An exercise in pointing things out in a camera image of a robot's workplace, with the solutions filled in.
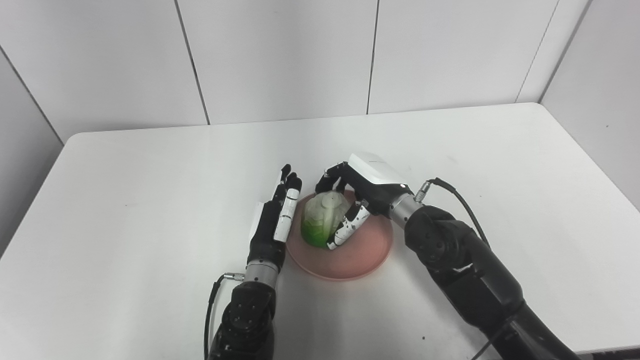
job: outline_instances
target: cable connector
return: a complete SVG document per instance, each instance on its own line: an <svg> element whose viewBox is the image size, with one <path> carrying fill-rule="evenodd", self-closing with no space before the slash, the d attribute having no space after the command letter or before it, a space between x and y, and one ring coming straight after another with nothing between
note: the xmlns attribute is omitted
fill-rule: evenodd
<svg viewBox="0 0 640 360"><path fill-rule="evenodd" d="M233 280L233 281L239 281L239 282L244 281L244 274L239 272L225 272L225 274L222 275L222 277L228 280Z"/></svg>
<svg viewBox="0 0 640 360"><path fill-rule="evenodd" d="M427 192L429 191L429 187L431 187L431 181L427 180L424 182L424 184L422 184L422 186L420 187L420 190L418 190L418 192L413 197L414 201L422 202L422 200L424 199L424 196L427 195Z"/></svg>

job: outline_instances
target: white fingertip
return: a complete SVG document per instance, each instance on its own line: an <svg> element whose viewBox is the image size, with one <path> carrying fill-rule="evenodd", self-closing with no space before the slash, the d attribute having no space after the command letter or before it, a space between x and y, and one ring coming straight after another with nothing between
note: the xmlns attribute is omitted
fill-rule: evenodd
<svg viewBox="0 0 640 360"><path fill-rule="evenodd" d="M280 216L278 217L278 225L273 233L273 239L280 242L286 242L289 237L289 230L291 230L291 224L293 223L293 215L296 212L296 205L298 205L298 197L300 192L296 189L287 190L287 196L282 204L282 210L280 210Z"/></svg>

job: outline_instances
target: black cable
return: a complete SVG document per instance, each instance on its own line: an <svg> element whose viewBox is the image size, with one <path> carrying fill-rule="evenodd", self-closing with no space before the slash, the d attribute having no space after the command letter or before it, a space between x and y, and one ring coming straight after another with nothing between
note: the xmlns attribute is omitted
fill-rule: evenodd
<svg viewBox="0 0 640 360"><path fill-rule="evenodd" d="M524 302L520 304L520 307L518 307L518 309L513 313L513 315L504 319L500 327L493 333L491 338L489 338L489 341L487 341L470 360L476 360L478 357L480 357L480 355L484 353L484 351L489 347L489 345L491 345L498 338L498 336L500 336L502 332L504 332L504 329L507 327L507 325L509 325L513 321L513 319L518 315L523 305L524 305Z"/></svg>
<svg viewBox="0 0 640 360"><path fill-rule="evenodd" d="M471 207L469 206L469 204L467 204L467 202L462 197L462 195L460 195L460 193L456 190L456 188L451 186L451 184L449 184L448 182L440 179L439 177L436 177L435 179L431 179L431 180L429 180L429 182L431 184L434 184L434 185L437 185L437 186L443 188L444 190L447 190L448 192L450 192L453 195L455 195L456 198L458 198L458 200L460 201L462 206L464 206L465 210L467 210L467 214L469 214L469 217L471 218L471 221L474 223L474 226L476 227L476 230L478 231L478 235L480 236L480 239L482 239L482 241L484 241L485 244L489 245L489 241L486 239L486 236L484 235L484 231L482 230L482 227L480 226L480 223L478 222L478 219L476 219L476 215L471 210Z"/></svg>
<svg viewBox="0 0 640 360"><path fill-rule="evenodd" d="M213 310L213 303L216 301L216 295L218 294L218 289L220 289L220 284L222 284L222 280L224 279L225 276L220 275L218 281L213 283L213 287L211 288L211 295L209 295L207 317L204 320L204 360L207 360L207 358L209 357L209 325L211 323L211 311Z"/></svg>

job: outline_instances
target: robot finger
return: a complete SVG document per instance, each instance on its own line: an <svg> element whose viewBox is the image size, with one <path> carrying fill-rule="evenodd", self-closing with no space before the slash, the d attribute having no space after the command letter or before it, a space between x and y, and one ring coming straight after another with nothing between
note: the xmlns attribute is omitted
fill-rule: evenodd
<svg viewBox="0 0 640 360"><path fill-rule="evenodd" d="M344 195L344 188L347 186L347 181L343 177L338 181L338 185L335 186L335 191Z"/></svg>
<svg viewBox="0 0 640 360"><path fill-rule="evenodd" d="M287 241L287 238L289 237L289 230L293 223L293 215L296 212L298 197L300 196L300 190L302 189L302 180L295 172L292 172L287 177L284 186L287 189L287 192L278 217L278 225L273 232L273 239L280 242Z"/></svg>
<svg viewBox="0 0 640 360"><path fill-rule="evenodd" d="M371 213L367 210L368 203L366 200L356 200L344 214L342 222L338 224L335 233L329 236L326 246L329 250L333 250L342 245L347 239L355 233L356 230L369 218Z"/></svg>
<svg viewBox="0 0 640 360"><path fill-rule="evenodd" d="M285 182L287 177L291 173L291 165L286 164L282 169L280 169L280 173L278 174L278 179L276 180L276 186L273 190L273 200L282 201L284 199L285 194L287 193L287 188L285 187Z"/></svg>
<svg viewBox="0 0 640 360"><path fill-rule="evenodd" d="M333 185L340 179L344 168L347 166L346 161L330 167L324 171L324 175L316 184L316 193L328 192L333 189Z"/></svg>

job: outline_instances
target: tabletop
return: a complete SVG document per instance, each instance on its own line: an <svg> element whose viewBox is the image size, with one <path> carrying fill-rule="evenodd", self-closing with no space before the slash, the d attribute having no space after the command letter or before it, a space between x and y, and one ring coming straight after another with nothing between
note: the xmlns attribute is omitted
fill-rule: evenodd
<svg viewBox="0 0 640 360"><path fill-rule="evenodd" d="M212 282L242 272L253 210L290 163L312 192L352 152L415 190L453 184L537 315L576 352L640 345L640 213L538 104L83 133L0 259L0 358L200 359ZM468 222L449 193L424 200ZM394 227L371 275L289 259L275 359L467 359L467 325ZM235 284L218 295L214 322ZM488 350L484 358L497 357Z"/></svg>

